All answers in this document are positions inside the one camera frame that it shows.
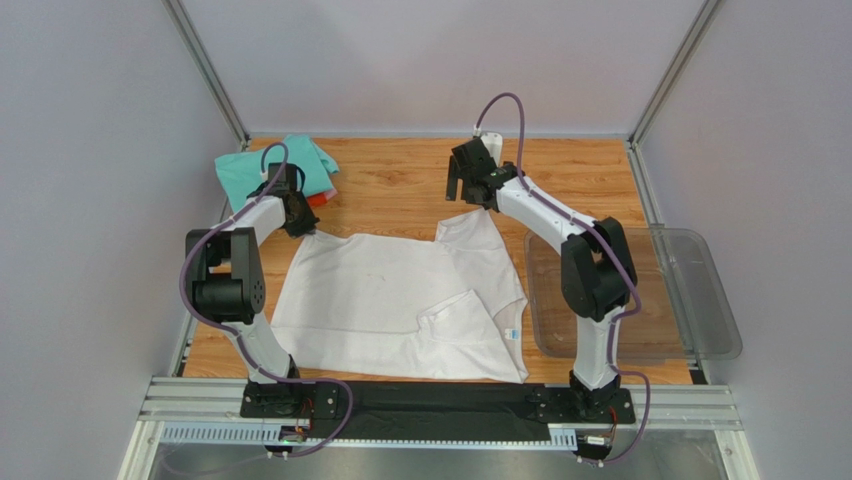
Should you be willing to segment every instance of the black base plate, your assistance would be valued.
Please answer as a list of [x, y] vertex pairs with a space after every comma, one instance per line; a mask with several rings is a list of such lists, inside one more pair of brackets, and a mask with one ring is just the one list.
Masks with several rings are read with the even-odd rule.
[[[565, 402], [569, 388], [542, 384], [348, 382], [354, 394], [352, 416], [338, 438], [363, 440], [540, 441], [549, 440], [548, 423], [612, 422], [608, 408], [594, 418], [581, 418]], [[334, 384], [270, 385], [288, 387], [282, 393], [310, 398], [313, 422], [310, 436], [323, 438], [339, 424], [350, 401]], [[284, 405], [287, 398], [281, 399]], [[242, 413], [253, 418], [293, 418], [295, 408], [270, 408], [282, 401], [269, 396]], [[619, 424], [635, 423], [630, 392], [619, 389], [608, 405]]]

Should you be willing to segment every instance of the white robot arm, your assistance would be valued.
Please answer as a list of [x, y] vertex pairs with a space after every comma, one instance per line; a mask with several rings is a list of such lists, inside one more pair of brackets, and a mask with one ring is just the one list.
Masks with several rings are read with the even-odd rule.
[[[579, 225], [594, 225], [608, 240], [622, 265], [636, 283], [635, 269], [621, 225], [608, 218], [597, 222], [559, 202], [541, 190], [529, 177], [523, 182], [514, 165], [498, 167], [503, 138], [484, 133], [453, 149], [447, 179], [447, 200], [455, 200], [458, 181], [461, 197], [467, 203], [506, 214], [535, 232], [562, 256], [562, 291], [568, 305], [577, 314], [577, 358], [571, 383], [582, 385], [592, 403], [618, 388], [619, 378], [610, 367], [618, 345], [618, 324], [613, 319], [624, 312], [629, 289], [606, 256], [593, 259], [600, 246]], [[568, 219], [545, 205], [541, 199], [566, 212]]]
[[[274, 175], [280, 165], [270, 165], [270, 172]], [[286, 175], [274, 176], [280, 179], [266, 196], [251, 199], [255, 203], [252, 208], [209, 238], [193, 256], [186, 278], [192, 306], [204, 318], [219, 324], [246, 364], [249, 380], [258, 384], [277, 383], [274, 377], [298, 376], [292, 357], [275, 339], [263, 313], [266, 284], [258, 250], [275, 230], [284, 228], [298, 237], [313, 231], [319, 221], [295, 188], [295, 181], [291, 183], [297, 171], [297, 167], [288, 165]], [[187, 252], [208, 232], [189, 232]], [[230, 272], [216, 270], [224, 263], [230, 264]]]

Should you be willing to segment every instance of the teal shirt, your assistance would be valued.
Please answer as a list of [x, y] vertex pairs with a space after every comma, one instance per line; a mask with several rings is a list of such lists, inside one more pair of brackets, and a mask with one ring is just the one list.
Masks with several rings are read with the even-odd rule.
[[[307, 135], [288, 135], [284, 144], [290, 150], [287, 163], [297, 165], [305, 172], [305, 185], [302, 192], [306, 197], [322, 193], [334, 188], [331, 184], [329, 174], [337, 173], [340, 168], [327, 153], [311, 140]], [[263, 183], [260, 176], [260, 160], [263, 151], [232, 153], [222, 155], [216, 159], [216, 175], [231, 209], [238, 211], [245, 205], [246, 196], [255, 191]], [[284, 149], [273, 148], [266, 156], [266, 164], [281, 163], [284, 158]]]

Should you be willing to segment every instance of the aluminum frame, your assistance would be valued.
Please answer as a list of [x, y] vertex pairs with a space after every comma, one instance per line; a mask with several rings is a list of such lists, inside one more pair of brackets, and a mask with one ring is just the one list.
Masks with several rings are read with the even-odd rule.
[[[204, 443], [223, 445], [275, 444], [268, 431], [292, 426], [288, 419], [246, 419], [239, 416], [245, 380], [155, 377], [146, 393], [136, 428], [127, 449], [120, 479], [148, 478], [161, 444]], [[637, 416], [644, 412], [644, 387], [628, 385]], [[743, 432], [731, 391], [724, 385], [655, 385], [647, 430], [714, 431], [723, 467], [732, 480], [754, 479], [757, 470]], [[576, 448], [576, 430], [609, 425], [549, 424], [550, 441], [537, 442], [436, 442], [395, 440], [335, 440], [329, 447], [439, 448], [456, 450], [564, 451]], [[636, 430], [638, 424], [620, 425]], [[306, 442], [309, 446], [316, 440]]]
[[642, 205], [642, 212], [645, 214], [645, 221], [648, 226], [663, 226], [660, 219], [660, 208], [657, 205], [657, 200], [654, 197], [654, 191], [651, 189], [651, 183], [648, 180], [648, 172], [645, 169], [645, 159], [642, 158], [642, 151], [639, 146], [630, 141], [624, 142], [624, 149], [627, 150], [627, 161], [630, 164], [630, 169], [633, 171], [633, 181], [636, 184], [636, 191], [639, 193], [639, 203]]

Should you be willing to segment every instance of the white shirt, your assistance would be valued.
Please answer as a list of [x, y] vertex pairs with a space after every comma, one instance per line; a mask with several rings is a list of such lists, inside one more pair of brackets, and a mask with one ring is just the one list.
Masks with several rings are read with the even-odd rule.
[[526, 304], [500, 233], [477, 209], [440, 222], [434, 242], [305, 237], [271, 325], [301, 367], [521, 383]]

